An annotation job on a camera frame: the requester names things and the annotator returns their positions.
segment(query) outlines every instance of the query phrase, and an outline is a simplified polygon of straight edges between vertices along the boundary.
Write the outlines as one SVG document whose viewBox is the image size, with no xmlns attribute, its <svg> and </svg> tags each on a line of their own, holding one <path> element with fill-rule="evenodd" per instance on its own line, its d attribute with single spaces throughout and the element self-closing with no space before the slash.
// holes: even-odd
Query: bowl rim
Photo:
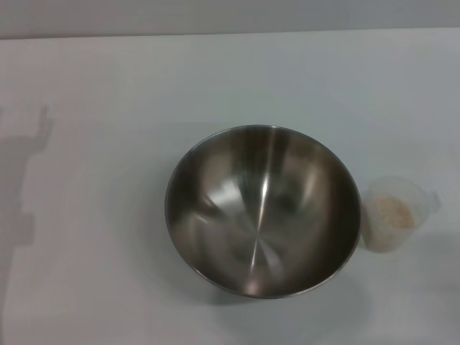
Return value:
<svg viewBox="0 0 460 345">
<path fill-rule="evenodd" d="M 336 158 L 337 162 L 342 166 L 342 168 L 344 169 L 344 172 L 348 175 L 352 185 L 354 186 L 354 191 L 356 192 L 356 196 L 357 196 L 357 212 L 358 212 L 358 231 L 356 233 L 356 239 L 354 240 L 354 243 L 353 245 L 351 246 L 350 248 L 350 253 L 347 255 L 347 257 L 345 258 L 345 260 L 340 264 L 339 267 L 336 268 L 336 270 L 331 273 L 326 279 L 322 280 L 321 282 L 313 285 L 313 286 L 310 286 L 310 287 L 307 287 L 306 289 L 304 290 L 299 290 L 299 291 L 296 291 L 294 293 L 286 293 L 286 294 L 282 294 L 282 295 L 250 295 L 250 294 L 246 294 L 246 293 L 239 293 L 235 290 L 232 290 L 231 288 L 229 287 L 226 287 L 226 286 L 223 286 L 217 282 L 214 282 L 212 279 L 210 279 L 209 277 L 206 277 L 202 272 L 200 272 L 200 270 L 198 268 L 196 268 L 193 264 L 191 264 L 181 253 L 180 253 L 180 250 L 176 247 L 175 245 L 175 242 L 173 240 L 173 236 L 171 234 L 171 225 L 170 225 L 170 221 L 169 221 L 169 218 L 168 218 L 168 213 L 169 213 L 169 206 L 168 206 L 168 201 L 170 199 L 170 189 L 171 189 L 171 184 L 177 174 L 177 171 L 178 171 L 178 168 L 179 166 L 181 165 L 181 163 L 195 150 L 197 149 L 198 147 L 200 147 L 202 144 L 204 144 L 205 142 L 211 140 L 211 139 L 214 139 L 216 137 L 219 137 L 225 133 L 228 133 L 228 132 L 235 132 L 235 131 L 241 131 L 243 129 L 247 129 L 247 128 L 250 128 L 250 127 L 254 127 L 254 128 L 273 128 L 273 129 L 277 129 L 277 130 L 280 130 L 280 131 L 286 131 L 286 132 L 290 132 L 290 133 L 294 133 L 294 134 L 299 134 L 300 136 L 302 137 L 305 137 L 306 139 L 309 139 L 309 140 L 312 140 L 313 142 L 315 142 L 316 144 L 320 145 L 323 149 L 325 149 L 328 153 L 330 153 L 333 157 Z M 335 277 L 344 267 L 345 265 L 348 263 L 348 261 L 351 259 L 351 257 L 353 256 L 357 246 L 358 246 L 358 243 L 359 243 L 359 239 L 361 237 L 361 226 L 362 226 L 362 207 L 361 207 L 361 204 L 362 204 L 362 201 L 361 201 L 361 196 L 359 194 L 359 190 L 358 190 L 358 187 L 357 187 L 357 184 L 356 182 L 354 181 L 353 179 L 353 176 L 351 175 L 351 173 L 349 172 L 349 170 L 346 168 L 345 164 L 336 156 L 336 154 L 334 154 L 327 146 L 325 146 L 324 144 L 321 144 L 318 140 L 308 136 L 307 134 L 304 134 L 302 132 L 299 132 L 299 131 L 295 131 L 294 129 L 289 129 L 289 128 L 286 128 L 286 127 L 283 127 L 283 126 L 275 126 L 275 125 L 269 125 L 269 124 L 245 124 L 245 125 L 241 125 L 241 126 L 234 126 L 234 127 L 230 127 L 230 128 L 227 128 L 227 129 L 224 129 L 222 131 L 219 131 L 219 132 L 216 132 L 204 139 L 202 139 L 201 141 L 199 141 L 197 144 L 193 145 L 183 156 L 182 158 L 180 158 L 179 162 L 177 163 L 177 165 L 175 166 L 174 170 L 172 171 L 171 173 L 171 176 L 170 176 L 170 179 L 167 183 L 167 187 L 166 187 L 166 194 L 165 194 L 165 221 L 166 221 L 166 227 L 167 227 L 167 232 L 168 234 L 170 235 L 170 239 L 171 239 L 171 242 L 172 244 L 174 245 L 176 251 L 179 253 L 180 257 L 182 257 L 182 259 L 185 261 L 185 263 L 192 269 L 194 270 L 198 275 L 200 275 L 203 279 L 207 280 L 208 282 L 210 282 L 212 285 L 228 292 L 228 293 L 231 293 L 233 295 L 239 295 L 239 296 L 244 296 L 244 297 L 248 297 L 248 298 L 254 298 L 254 299 L 260 299 L 260 300 L 274 300 L 274 299 L 278 299 L 278 298 L 286 298 L 286 297 L 293 297 L 293 296 L 297 296 L 297 295 L 301 295 L 303 293 L 306 293 L 308 291 L 311 291 L 311 290 L 314 290 L 320 286 L 322 286 L 323 284 L 325 284 L 326 282 L 328 282 L 329 280 L 331 280 L 333 277 Z"/>
</svg>

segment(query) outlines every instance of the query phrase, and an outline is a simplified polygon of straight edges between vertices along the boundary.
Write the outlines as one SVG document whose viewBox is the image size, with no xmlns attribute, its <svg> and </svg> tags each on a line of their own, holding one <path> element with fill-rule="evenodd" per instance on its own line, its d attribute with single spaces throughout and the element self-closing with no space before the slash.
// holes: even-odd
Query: stainless steel bowl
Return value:
<svg viewBox="0 0 460 345">
<path fill-rule="evenodd" d="M 167 227 L 182 258 L 229 292 L 280 298 L 313 289 L 359 239 L 359 194 L 316 140 L 241 126 L 192 148 L 171 176 Z"/>
</svg>

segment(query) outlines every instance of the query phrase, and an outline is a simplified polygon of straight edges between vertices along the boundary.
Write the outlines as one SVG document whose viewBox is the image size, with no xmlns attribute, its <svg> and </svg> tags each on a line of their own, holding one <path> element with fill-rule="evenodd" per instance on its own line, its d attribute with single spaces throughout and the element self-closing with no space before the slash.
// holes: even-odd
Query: translucent cup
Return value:
<svg viewBox="0 0 460 345">
<path fill-rule="evenodd" d="M 400 246 L 431 213 L 441 207 L 436 193 L 426 193 L 404 178 L 384 177 L 371 183 L 363 200 L 362 236 L 366 248 L 390 252 Z"/>
</svg>

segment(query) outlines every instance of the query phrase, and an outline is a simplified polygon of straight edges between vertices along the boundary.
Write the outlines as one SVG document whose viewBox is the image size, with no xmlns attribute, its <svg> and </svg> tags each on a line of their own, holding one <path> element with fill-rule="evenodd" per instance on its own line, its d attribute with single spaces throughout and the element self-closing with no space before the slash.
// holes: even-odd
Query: white table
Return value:
<svg viewBox="0 0 460 345">
<path fill-rule="evenodd" d="M 460 29 L 3 41 L 0 108 L 0 344 L 459 343 Z M 221 292 L 175 251 L 163 198 L 188 148 L 253 123 L 442 209 L 310 293 Z"/>
</svg>

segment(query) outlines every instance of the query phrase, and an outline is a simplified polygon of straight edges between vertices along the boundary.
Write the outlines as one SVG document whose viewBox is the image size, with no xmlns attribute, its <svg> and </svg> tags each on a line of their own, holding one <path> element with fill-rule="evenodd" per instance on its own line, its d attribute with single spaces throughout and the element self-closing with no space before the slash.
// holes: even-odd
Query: white wall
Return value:
<svg viewBox="0 0 460 345">
<path fill-rule="evenodd" d="M 460 0 L 0 0 L 0 37 L 458 27 Z"/>
</svg>

